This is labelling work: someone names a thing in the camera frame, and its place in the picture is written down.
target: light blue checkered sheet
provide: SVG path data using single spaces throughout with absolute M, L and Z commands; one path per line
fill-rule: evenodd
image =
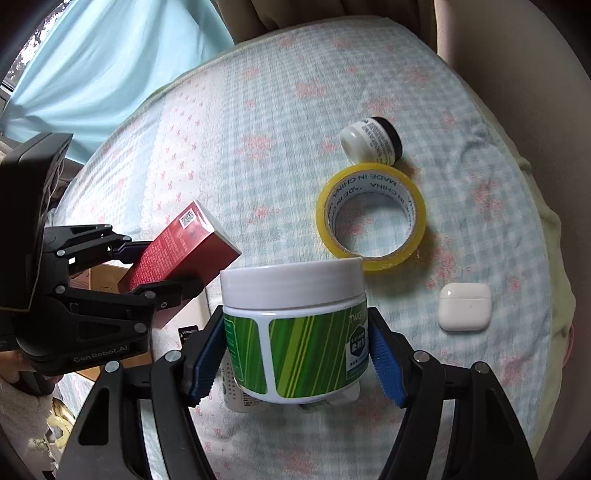
M 515 160 L 456 75 L 390 20 L 285 31 L 185 74 L 101 146 L 54 224 L 109 222 L 152 239 L 198 198 L 242 250 L 233 267 L 330 258 L 314 223 L 317 196 L 348 166 L 338 132 L 372 115 L 400 133 L 400 169 L 425 198 L 428 231 L 418 255 L 367 276 L 368 303 L 442 362 L 488 362 L 531 439 L 551 324 L 537 211 Z M 380 213 L 350 211 L 343 235 L 361 251 L 387 249 Z M 439 328 L 438 293 L 452 281 L 490 285 L 486 331 Z M 211 306 L 221 303 L 218 283 L 207 293 Z M 403 412 L 384 397 L 372 366 L 361 383 L 360 399 L 343 407 L 244 415 L 223 405 L 217 380 L 193 418 L 218 478 L 377 478 Z M 431 478 L 445 462 L 452 412 L 446 402 Z

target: green label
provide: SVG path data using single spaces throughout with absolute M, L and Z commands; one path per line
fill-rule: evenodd
M 224 327 L 236 382 L 253 392 L 266 394 L 258 325 L 252 319 L 224 314 Z
M 312 397 L 357 380 L 368 365 L 367 318 L 363 302 L 338 312 L 271 321 L 277 393 Z

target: clear packing tape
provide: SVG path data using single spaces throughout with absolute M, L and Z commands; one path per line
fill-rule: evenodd
M 404 243 L 381 257 L 364 257 L 345 248 L 336 238 L 335 221 L 343 205 L 361 193 L 382 193 L 399 205 L 408 222 Z M 383 271 L 406 260 L 418 247 L 427 226 L 425 202 L 417 186 L 396 168 L 361 163 L 333 176 L 316 203 L 316 227 L 326 248 L 337 258 L 361 257 L 363 270 Z

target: fuzzy white sleeve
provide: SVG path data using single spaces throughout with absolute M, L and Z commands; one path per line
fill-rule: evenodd
M 41 438 L 47 431 L 52 395 L 27 395 L 0 378 L 0 424 L 22 458 L 30 438 Z

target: blue gripper pad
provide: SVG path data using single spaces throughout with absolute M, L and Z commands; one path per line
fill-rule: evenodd
M 402 369 L 388 346 L 380 329 L 369 322 L 369 356 L 382 384 L 384 394 L 401 408 L 406 404 L 407 394 L 402 383 Z
M 226 352 L 226 346 L 226 332 L 223 319 L 221 319 L 207 339 L 199 360 L 195 364 L 193 385 L 189 397 L 196 404 L 206 397 L 212 389 L 217 370 L 222 363 L 223 354 Z

